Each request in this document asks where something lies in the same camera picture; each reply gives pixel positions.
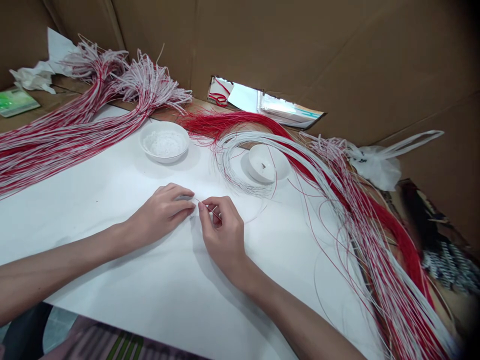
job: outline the hand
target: hand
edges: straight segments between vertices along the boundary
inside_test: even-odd
[[[169,183],[159,187],[126,222],[135,236],[135,249],[147,246],[173,231],[195,209],[195,204],[178,197],[193,197],[194,192]]]
[[[215,264],[236,287],[242,285],[251,260],[245,254],[244,221],[228,196],[198,203],[203,241]],[[213,223],[210,219],[213,212]]]

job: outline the red and white wire bundle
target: red and white wire bundle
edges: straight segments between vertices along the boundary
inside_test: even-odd
[[[125,139],[158,108],[192,101],[191,91],[178,88],[166,67],[138,53],[129,65],[124,51],[98,52],[95,44],[79,45],[65,63],[75,76],[92,87],[60,109],[17,130],[0,136],[0,197],[25,189],[83,162]],[[122,116],[92,121],[98,110],[113,99],[138,101]]]
[[[309,148],[305,148],[294,142],[273,120],[246,112],[188,114],[181,123],[193,136],[213,139],[209,145],[213,147],[219,172],[237,190],[264,198],[275,192],[273,186],[242,180],[231,166],[234,149],[247,143],[260,143],[282,151],[298,174],[317,189],[317,196],[326,198],[325,202],[330,204],[341,227],[355,244],[355,251],[348,240],[338,240],[336,246],[358,259],[368,276],[370,288],[360,287],[350,275],[344,276],[345,280],[359,295],[377,322],[379,331],[384,332],[383,343],[388,357],[442,359],[458,354],[457,344],[432,307],[426,274],[410,236],[388,210],[365,193],[358,176],[347,166],[344,141],[313,138]],[[228,133],[248,123],[261,124],[274,134],[259,131]],[[307,202],[308,195],[303,192],[300,181],[298,185],[305,198],[308,217],[316,213],[322,221],[320,209],[314,209],[310,214],[312,205]],[[307,223],[322,248],[311,221]],[[384,229],[395,237],[406,271],[390,251],[389,236]],[[342,262],[342,265],[348,274],[348,264]]]

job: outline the floor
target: floor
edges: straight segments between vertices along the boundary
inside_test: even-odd
[[[45,354],[65,340],[76,318],[77,314],[73,312],[63,310],[59,307],[53,307],[43,334],[43,352]],[[8,325],[0,327],[0,343],[4,340],[8,327]]]

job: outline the forearm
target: forearm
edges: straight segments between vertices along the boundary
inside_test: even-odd
[[[270,279],[253,262],[244,291],[276,324],[300,359],[363,359],[320,315]]]
[[[0,266],[0,327],[79,276],[130,251],[124,224]]]

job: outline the table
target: table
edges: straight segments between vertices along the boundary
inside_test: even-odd
[[[125,112],[106,106],[99,117]],[[236,154],[241,155],[234,167],[241,171],[247,150]],[[296,183],[294,173],[290,180]],[[333,264],[340,263],[335,240],[312,212],[316,205],[306,205],[286,180],[279,182],[272,201],[236,193],[215,168],[210,149],[194,143],[182,162],[160,165],[146,157],[137,131],[90,160],[0,201],[0,264],[122,222],[170,182],[192,189],[199,200],[229,195],[246,222],[267,205],[245,225],[249,256],[328,318],[368,359],[384,357],[374,320],[342,277],[345,272]],[[307,225],[306,206],[324,251]],[[339,225],[328,205],[321,207],[321,217],[336,233]],[[358,268],[348,261],[350,269]],[[210,259],[198,210],[161,241],[100,266],[46,302],[212,359],[296,358],[277,327]]]

